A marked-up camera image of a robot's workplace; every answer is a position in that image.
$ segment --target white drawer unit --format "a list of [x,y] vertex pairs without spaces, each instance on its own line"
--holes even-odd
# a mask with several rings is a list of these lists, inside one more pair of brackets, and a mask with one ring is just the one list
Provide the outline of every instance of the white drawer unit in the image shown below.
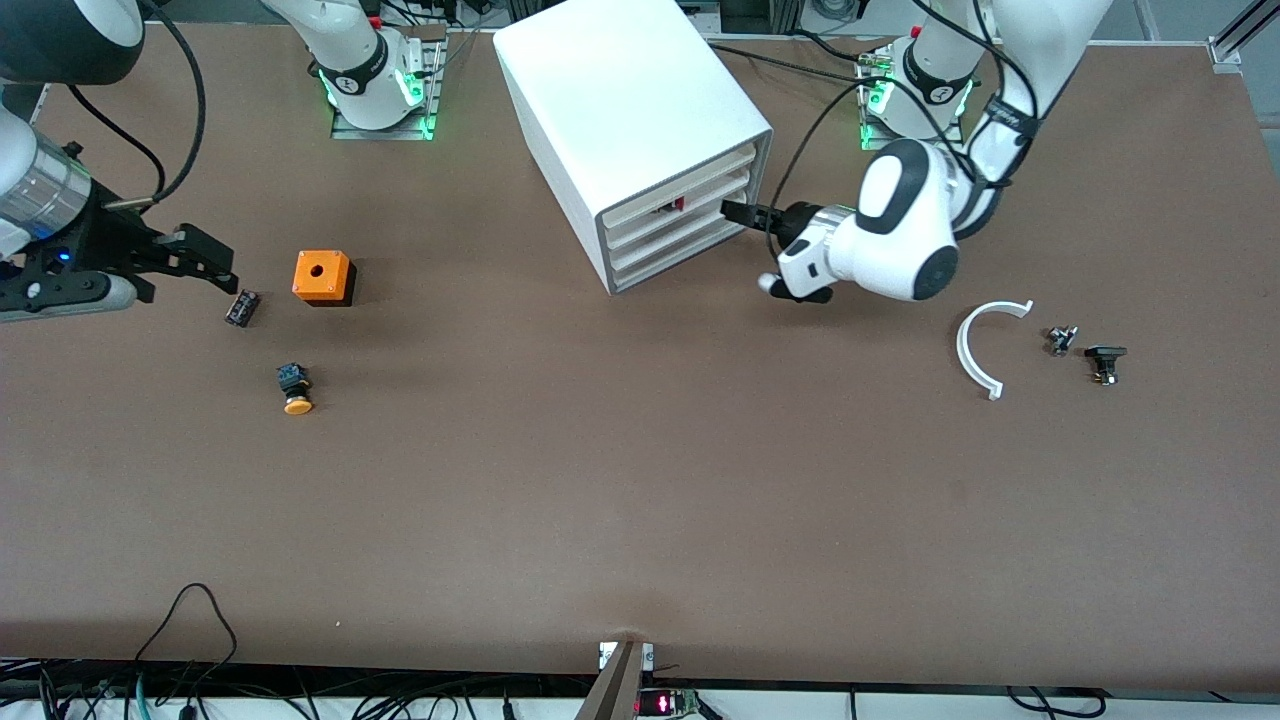
[[529,150],[608,292],[742,229],[773,129],[672,0],[567,0],[494,35]]

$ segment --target black cable tie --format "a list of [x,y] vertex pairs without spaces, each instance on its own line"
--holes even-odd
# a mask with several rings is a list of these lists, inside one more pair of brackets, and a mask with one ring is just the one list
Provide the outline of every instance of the black cable tie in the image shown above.
[[1034,138],[1036,133],[1039,132],[1041,120],[1038,118],[1023,113],[996,95],[992,95],[991,100],[987,101],[987,114],[993,122],[1012,129],[1027,140]]

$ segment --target metal bracket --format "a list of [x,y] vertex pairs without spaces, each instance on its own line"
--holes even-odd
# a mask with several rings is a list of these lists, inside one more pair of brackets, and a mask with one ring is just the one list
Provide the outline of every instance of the metal bracket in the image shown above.
[[1239,73],[1240,49],[1257,37],[1277,15],[1280,15],[1280,0],[1253,0],[1226,23],[1221,32],[1211,36],[1208,55],[1213,60],[1213,72]]
[[1239,50],[1222,54],[1222,46],[1219,45],[1217,38],[1213,36],[1210,36],[1208,44],[1204,47],[1208,50],[1208,59],[1213,61],[1213,74],[1240,74]]
[[600,676],[591,684],[575,720],[634,720],[636,698],[640,696],[640,676],[645,671],[645,659],[653,662],[653,646],[637,641],[600,643],[600,657],[608,661]]

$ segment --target orange block with hole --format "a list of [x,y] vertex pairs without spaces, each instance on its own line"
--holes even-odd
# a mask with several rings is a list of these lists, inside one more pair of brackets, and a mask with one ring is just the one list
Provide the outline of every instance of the orange block with hole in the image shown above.
[[349,307],[356,264],[340,250],[303,250],[293,269],[293,295],[314,307]]

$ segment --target brown table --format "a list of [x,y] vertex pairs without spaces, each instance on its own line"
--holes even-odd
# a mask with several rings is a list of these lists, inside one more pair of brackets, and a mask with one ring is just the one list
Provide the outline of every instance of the brown table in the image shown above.
[[[1091,49],[943,295],[823,307],[755,288],[758,233],[607,297],[489,37],[434,142],[361,143],[326,138],[288,28],[187,32],[209,132],[148,219],[234,246],[268,299],[238,331],[163,278],[151,306],[0,328],[0,653],[129,657],[200,579],[244,661],[589,671],[634,630],[704,678],[1280,687],[1280,192],[1203,49]],[[772,191],[838,86],[728,64],[777,131]],[[177,168],[169,38],[88,95]],[[40,126],[147,191],[63,91]],[[867,158],[847,104],[785,200],[854,201]],[[329,247],[356,307],[289,293]],[[1036,307],[975,327],[988,402],[954,332],[997,299]],[[1129,347],[1119,386],[1043,352],[1062,323]],[[224,651],[196,598],[177,623],[155,657]]]

